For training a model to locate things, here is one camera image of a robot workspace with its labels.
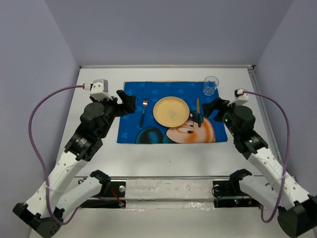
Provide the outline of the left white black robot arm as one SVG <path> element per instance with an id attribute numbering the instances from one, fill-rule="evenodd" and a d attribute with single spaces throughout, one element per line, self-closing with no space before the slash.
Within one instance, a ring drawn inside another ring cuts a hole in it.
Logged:
<path id="1" fill-rule="evenodd" d="M 132 114 L 136 97 L 123 90 L 116 97 L 90 96 L 80 116 L 80 124 L 65 146 L 60 159 L 51 172 L 44 169 L 45 181 L 36 193 L 24 203 L 17 203 L 13 212 L 43 238 L 52 238 L 61 226 L 72 219 L 78 207 L 91 197 L 109 192 L 111 178 L 100 170 L 91 172 L 86 180 L 69 192 L 66 189 L 78 172 L 84 168 L 102 147 L 104 139 L 116 117 Z"/>

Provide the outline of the blue cartoon placemat cloth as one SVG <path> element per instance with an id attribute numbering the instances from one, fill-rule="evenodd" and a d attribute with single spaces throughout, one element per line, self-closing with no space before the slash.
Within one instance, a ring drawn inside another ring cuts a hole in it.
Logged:
<path id="1" fill-rule="evenodd" d="M 124 92 L 136 96 L 136 111 L 121 117 L 118 129 L 118 143 L 159 144 L 159 143 L 214 143 L 226 142 L 224 124 L 216 122 L 213 112 L 204 117 L 202 104 L 219 97 L 218 91 L 212 96 L 203 93 L 203 82 L 125 82 Z M 169 128 L 160 125 L 154 118 L 153 108 L 164 97 L 178 97 L 190 109 L 189 118 L 181 126 Z M 201 127 L 198 127 L 196 101 L 200 99 Z M 139 127 L 143 110 L 143 100 L 148 100 L 144 123 Z"/>

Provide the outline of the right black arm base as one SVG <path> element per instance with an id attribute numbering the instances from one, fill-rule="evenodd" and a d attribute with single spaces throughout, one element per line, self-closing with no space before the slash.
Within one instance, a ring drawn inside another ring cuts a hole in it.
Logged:
<path id="1" fill-rule="evenodd" d="M 252 176 L 250 171 L 241 169 L 233 172 L 228 179 L 214 180 L 211 194 L 215 208 L 259 208 L 259 202 L 240 189 L 239 182 L 249 176 Z"/>

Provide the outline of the gold knife dark handle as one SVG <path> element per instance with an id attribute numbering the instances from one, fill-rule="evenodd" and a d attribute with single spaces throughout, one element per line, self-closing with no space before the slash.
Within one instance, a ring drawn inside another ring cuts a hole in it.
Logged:
<path id="1" fill-rule="evenodd" d="M 197 112 L 198 127 L 201 127 L 202 119 L 201 119 L 201 114 L 200 114 L 200 99 L 199 98 L 196 101 L 196 112 Z"/>

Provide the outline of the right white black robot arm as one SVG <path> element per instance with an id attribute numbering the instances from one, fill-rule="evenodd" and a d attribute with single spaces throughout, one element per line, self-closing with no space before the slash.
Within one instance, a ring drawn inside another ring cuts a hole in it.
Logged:
<path id="1" fill-rule="evenodd" d="M 274 157 L 265 140 L 254 130 L 256 121 L 244 100 L 230 102 L 216 98 L 202 105 L 209 117 L 217 111 L 214 120 L 222 122 L 233 136 L 239 153 L 265 178 L 259 182 L 247 169 L 240 169 L 229 180 L 217 182 L 220 196 L 247 194 L 262 206 L 278 213 L 281 229 L 291 238 L 297 238 L 317 226 L 317 198 L 303 189 Z"/>

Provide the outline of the gold fork dark handle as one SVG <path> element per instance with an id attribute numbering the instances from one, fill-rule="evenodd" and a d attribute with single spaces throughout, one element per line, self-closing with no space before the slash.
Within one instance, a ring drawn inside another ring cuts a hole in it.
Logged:
<path id="1" fill-rule="evenodd" d="M 144 99 L 144 100 L 143 100 L 143 110 L 142 110 L 142 115 L 141 115 L 141 118 L 140 118 L 139 127 L 142 127 L 142 126 L 143 126 L 144 116 L 145 116 L 145 109 L 146 109 L 147 105 L 148 105 L 148 100 L 147 100 L 147 99 Z"/>

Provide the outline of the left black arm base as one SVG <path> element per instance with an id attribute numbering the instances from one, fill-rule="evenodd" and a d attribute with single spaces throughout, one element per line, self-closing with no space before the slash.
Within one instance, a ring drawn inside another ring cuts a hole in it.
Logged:
<path id="1" fill-rule="evenodd" d="M 121 209 L 126 208 L 126 181 L 114 179 L 110 186 L 103 185 L 100 192 L 85 201 L 81 208 Z"/>

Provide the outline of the tan round plate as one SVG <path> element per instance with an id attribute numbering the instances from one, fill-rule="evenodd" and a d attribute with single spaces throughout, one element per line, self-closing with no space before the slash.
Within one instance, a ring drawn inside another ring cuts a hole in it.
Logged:
<path id="1" fill-rule="evenodd" d="M 164 97 L 153 108 L 155 120 L 162 126 L 173 128 L 181 126 L 189 118 L 187 103 L 178 97 Z"/>

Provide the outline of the clear plastic cup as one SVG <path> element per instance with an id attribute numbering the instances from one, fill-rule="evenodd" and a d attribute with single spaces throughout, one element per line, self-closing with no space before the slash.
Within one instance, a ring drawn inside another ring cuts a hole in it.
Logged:
<path id="1" fill-rule="evenodd" d="M 207 76 L 204 79 L 203 93 L 207 96 L 211 96 L 215 93 L 219 85 L 219 80 L 215 76 Z"/>

